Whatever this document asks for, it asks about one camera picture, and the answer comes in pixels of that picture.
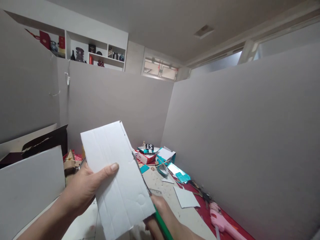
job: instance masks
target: brown cardboard box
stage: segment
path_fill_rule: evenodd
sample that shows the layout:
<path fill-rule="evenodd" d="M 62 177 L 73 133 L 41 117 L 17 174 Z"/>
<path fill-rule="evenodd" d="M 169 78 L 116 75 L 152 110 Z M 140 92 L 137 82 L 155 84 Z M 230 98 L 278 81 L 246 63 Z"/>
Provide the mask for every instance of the brown cardboard box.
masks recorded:
<path fill-rule="evenodd" d="M 63 163 L 64 175 L 68 176 L 70 174 L 74 174 L 76 172 L 75 162 L 72 160 L 65 161 Z"/>

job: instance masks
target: wooden stick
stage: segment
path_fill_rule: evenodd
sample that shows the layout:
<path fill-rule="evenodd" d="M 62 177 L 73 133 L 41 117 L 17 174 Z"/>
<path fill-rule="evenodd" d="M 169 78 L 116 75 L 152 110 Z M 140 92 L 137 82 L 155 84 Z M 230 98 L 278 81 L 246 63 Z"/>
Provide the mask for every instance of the wooden stick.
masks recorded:
<path fill-rule="evenodd" d="M 156 167 L 159 167 L 159 166 L 161 166 L 162 164 L 165 164 L 165 163 L 167 163 L 167 162 L 169 162 L 169 161 L 171 161 L 171 160 L 165 161 L 165 162 L 163 162 L 163 163 L 161 163 L 161 164 L 157 165 Z"/>

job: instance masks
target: grey wall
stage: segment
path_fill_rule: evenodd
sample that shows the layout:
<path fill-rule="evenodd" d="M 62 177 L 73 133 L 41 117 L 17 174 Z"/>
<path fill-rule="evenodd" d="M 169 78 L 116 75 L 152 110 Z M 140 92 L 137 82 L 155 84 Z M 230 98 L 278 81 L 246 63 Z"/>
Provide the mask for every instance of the grey wall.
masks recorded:
<path fill-rule="evenodd" d="M 0 9 L 0 143 L 59 124 L 57 61 Z"/>
<path fill-rule="evenodd" d="M 141 75 L 145 47 L 128 41 L 125 72 Z"/>
<path fill-rule="evenodd" d="M 160 145 L 173 83 L 70 61 L 70 86 L 58 59 L 61 124 L 68 123 L 69 148 L 81 152 L 80 133 L 122 120 L 132 147 Z"/>
<path fill-rule="evenodd" d="M 161 145 L 255 239 L 320 223 L 320 44 L 174 84 Z"/>

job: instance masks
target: dark vase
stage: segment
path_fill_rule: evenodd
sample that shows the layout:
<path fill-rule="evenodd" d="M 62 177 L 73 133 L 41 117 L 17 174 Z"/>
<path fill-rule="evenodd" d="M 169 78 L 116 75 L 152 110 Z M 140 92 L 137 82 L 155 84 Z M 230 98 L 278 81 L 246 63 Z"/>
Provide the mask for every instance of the dark vase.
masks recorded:
<path fill-rule="evenodd" d="M 76 50 L 77 50 L 77 58 L 76 58 L 76 61 L 77 61 L 77 62 L 83 62 L 83 63 L 84 63 L 84 60 L 83 60 L 84 50 L 83 50 L 82 48 L 79 48 L 79 47 L 76 47 Z"/>
<path fill-rule="evenodd" d="M 117 52 L 114 52 L 113 59 L 119 60 L 119 55 Z"/>
<path fill-rule="evenodd" d="M 124 56 L 122 54 L 120 55 L 119 60 L 124 62 Z"/>
<path fill-rule="evenodd" d="M 76 60 L 76 58 L 75 58 L 75 56 L 74 56 L 74 51 L 72 50 L 72 55 L 71 55 L 71 58 L 70 58 L 71 60 Z"/>

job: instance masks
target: black sign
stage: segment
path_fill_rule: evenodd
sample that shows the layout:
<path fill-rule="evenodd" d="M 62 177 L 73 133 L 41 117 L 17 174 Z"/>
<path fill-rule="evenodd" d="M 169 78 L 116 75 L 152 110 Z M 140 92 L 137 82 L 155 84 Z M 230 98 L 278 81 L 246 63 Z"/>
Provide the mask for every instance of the black sign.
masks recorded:
<path fill-rule="evenodd" d="M 153 144 L 146 144 L 146 149 L 154 150 Z"/>

